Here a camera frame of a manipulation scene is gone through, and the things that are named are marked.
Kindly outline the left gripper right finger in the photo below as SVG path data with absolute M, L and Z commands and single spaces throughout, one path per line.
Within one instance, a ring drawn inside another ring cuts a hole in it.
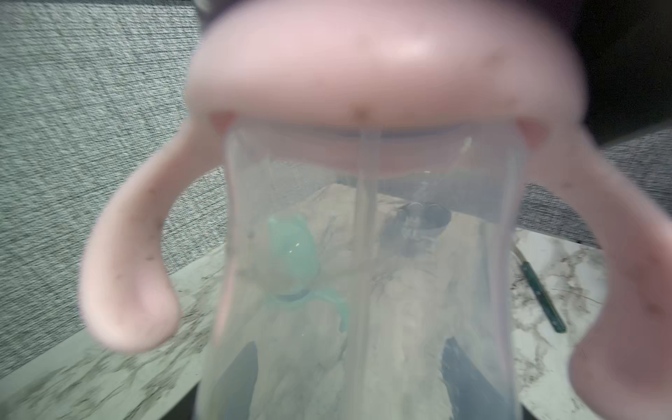
M 451 419 L 517 419 L 512 407 L 454 338 L 444 343 L 440 371 L 453 407 Z

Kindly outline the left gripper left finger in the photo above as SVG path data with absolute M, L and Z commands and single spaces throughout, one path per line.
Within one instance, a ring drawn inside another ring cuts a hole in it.
M 249 419 L 258 371 L 257 344 L 250 341 L 211 390 L 198 384 L 162 419 Z

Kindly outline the clear bottle front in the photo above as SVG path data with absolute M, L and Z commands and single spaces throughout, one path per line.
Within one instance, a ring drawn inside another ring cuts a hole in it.
M 226 275 L 201 386 L 250 341 L 249 419 L 452 419 L 440 371 L 454 338 L 523 415 L 511 345 L 509 255 L 525 161 L 512 122 L 415 131 L 241 119 L 224 136 Z M 388 233 L 397 209 L 453 218 L 430 243 Z M 295 295 L 271 284 L 267 222 L 298 213 L 320 274 Z

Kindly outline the mint bottle cap front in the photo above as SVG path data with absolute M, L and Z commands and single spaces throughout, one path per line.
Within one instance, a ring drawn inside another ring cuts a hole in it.
M 279 295 L 307 290 L 320 274 L 317 243 L 300 213 L 280 213 L 267 222 L 271 284 Z

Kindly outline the purple nipple collar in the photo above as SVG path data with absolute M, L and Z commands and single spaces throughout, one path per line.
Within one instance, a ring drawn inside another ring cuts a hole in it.
M 193 4 L 201 27 L 206 28 L 220 15 L 244 2 L 245 0 L 194 0 Z

